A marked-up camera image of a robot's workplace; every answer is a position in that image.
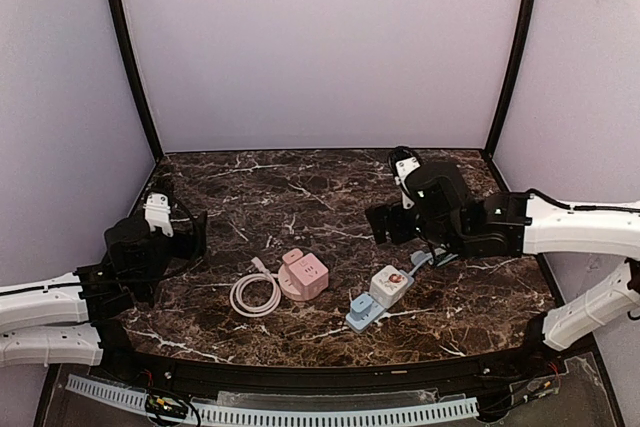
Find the white cube socket adapter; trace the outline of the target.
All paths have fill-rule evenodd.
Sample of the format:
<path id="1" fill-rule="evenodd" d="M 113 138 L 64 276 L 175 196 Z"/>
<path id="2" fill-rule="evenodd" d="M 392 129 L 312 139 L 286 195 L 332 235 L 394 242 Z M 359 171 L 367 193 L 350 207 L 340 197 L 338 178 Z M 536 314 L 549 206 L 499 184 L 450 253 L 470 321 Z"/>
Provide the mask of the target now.
<path id="1" fill-rule="evenodd" d="M 387 265 L 371 279 L 369 294 L 383 308 L 392 307 L 409 286 L 409 278 L 392 265 Z"/>

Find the blue charger plug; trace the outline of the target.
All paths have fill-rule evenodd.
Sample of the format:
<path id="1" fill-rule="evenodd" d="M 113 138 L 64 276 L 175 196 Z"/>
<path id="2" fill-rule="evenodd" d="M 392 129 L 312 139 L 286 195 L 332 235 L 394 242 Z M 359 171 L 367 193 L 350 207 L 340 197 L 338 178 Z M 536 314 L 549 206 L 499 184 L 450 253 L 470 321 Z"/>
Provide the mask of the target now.
<path id="1" fill-rule="evenodd" d="M 366 323 L 377 306 L 377 302 L 369 293 L 362 293 L 351 302 L 348 319 L 351 323 Z"/>

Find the pink cube socket adapter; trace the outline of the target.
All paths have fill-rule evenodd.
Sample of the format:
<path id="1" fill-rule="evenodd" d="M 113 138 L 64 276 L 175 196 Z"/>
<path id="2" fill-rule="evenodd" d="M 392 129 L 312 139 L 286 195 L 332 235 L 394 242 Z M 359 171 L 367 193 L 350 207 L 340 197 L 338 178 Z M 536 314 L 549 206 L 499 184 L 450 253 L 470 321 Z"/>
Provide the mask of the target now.
<path id="1" fill-rule="evenodd" d="M 328 268 L 308 253 L 289 266 L 291 282 L 303 300 L 317 297 L 329 286 Z"/>

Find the pink charger plug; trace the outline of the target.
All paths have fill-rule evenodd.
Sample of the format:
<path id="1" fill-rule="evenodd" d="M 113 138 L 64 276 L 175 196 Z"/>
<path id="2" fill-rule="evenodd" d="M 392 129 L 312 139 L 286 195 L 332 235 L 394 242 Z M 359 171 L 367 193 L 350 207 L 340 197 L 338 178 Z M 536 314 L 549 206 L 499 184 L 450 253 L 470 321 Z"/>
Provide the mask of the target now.
<path id="1" fill-rule="evenodd" d="M 294 248 L 282 256 L 282 261 L 285 265 L 291 265 L 300 260 L 303 256 L 304 253 L 299 248 Z"/>

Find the blue power strip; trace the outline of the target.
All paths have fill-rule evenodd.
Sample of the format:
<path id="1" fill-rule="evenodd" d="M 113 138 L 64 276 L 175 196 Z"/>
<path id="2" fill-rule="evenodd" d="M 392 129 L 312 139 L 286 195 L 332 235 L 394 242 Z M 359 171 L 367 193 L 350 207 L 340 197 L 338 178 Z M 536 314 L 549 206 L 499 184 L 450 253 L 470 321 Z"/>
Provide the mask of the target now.
<path id="1" fill-rule="evenodd" d="M 407 275 L 407 277 L 409 278 L 409 286 L 408 286 L 407 290 L 404 292 L 403 296 L 400 298 L 400 299 L 402 299 L 402 298 L 404 297 L 404 295 L 406 294 L 406 292 L 409 290 L 409 288 L 414 284 L 414 278 L 413 278 L 411 275 L 409 275 L 407 272 L 405 272 L 405 271 L 402 271 L 402 270 L 399 270 L 399 271 L 401 271 L 401 272 L 403 272 L 404 274 L 406 274 L 406 275 Z M 372 323 L 374 323 L 375 321 L 377 321 L 377 320 L 378 320 L 378 319 L 379 319 L 379 318 L 380 318 L 384 313 L 386 313 L 389 309 L 385 309 L 385 308 L 383 308 L 380 304 L 378 304 L 378 306 L 374 308 L 374 313 L 369 317 L 369 319 L 368 319 L 368 321 L 367 321 L 366 323 L 358 323 L 358 324 L 356 324 L 356 323 L 351 323 L 351 322 L 349 321 L 349 319 L 348 319 L 348 314 L 349 314 L 349 312 L 350 312 L 350 307 L 349 307 L 349 312 L 348 312 L 348 313 L 346 314 L 346 316 L 345 316 L 345 322 L 346 322 L 347 326 L 348 326 L 348 327 L 350 327 L 354 332 L 356 332 L 356 333 L 361 333 L 361 332 L 363 332 L 364 330 L 366 330 L 366 329 L 367 329 L 367 328 L 368 328 Z"/>

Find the pink round power socket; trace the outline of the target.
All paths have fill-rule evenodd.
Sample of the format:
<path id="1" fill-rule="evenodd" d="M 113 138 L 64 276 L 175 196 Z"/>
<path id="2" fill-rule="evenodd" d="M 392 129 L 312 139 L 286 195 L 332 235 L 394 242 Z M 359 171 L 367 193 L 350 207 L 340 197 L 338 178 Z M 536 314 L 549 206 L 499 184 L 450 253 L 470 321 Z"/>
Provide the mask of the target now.
<path id="1" fill-rule="evenodd" d="M 281 266 L 278 272 L 278 282 L 284 295 L 291 300 L 307 301 L 312 297 L 313 278 L 301 269 L 291 270 L 288 266 Z"/>

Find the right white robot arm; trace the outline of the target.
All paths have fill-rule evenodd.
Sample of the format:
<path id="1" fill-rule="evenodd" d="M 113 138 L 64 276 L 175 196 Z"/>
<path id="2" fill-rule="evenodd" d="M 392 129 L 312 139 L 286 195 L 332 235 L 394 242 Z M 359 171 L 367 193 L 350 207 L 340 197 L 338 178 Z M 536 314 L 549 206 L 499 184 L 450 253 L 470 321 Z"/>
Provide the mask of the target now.
<path id="1" fill-rule="evenodd" d="M 456 165 L 400 160 L 393 169 L 398 202 L 365 215 L 378 244 L 419 238 L 461 258 L 595 253 L 622 257 L 599 284 L 566 305 L 534 317 L 526 346 L 563 351 L 639 306 L 639 205 L 555 200 L 529 189 L 472 196 Z"/>

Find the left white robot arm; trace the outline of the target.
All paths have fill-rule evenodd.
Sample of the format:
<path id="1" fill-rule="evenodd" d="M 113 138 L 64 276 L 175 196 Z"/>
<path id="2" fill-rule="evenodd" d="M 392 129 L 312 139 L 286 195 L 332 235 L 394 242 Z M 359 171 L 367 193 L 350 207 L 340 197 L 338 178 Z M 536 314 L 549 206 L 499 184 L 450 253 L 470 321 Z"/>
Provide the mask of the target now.
<path id="1" fill-rule="evenodd" d="M 1 364 L 118 364 L 133 350 L 118 316 L 155 305 L 161 283 L 206 252 L 207 215 L 188 231 L 151 225 L 141 213 L 104 233 L 100 263 L 1 290 Z"/>

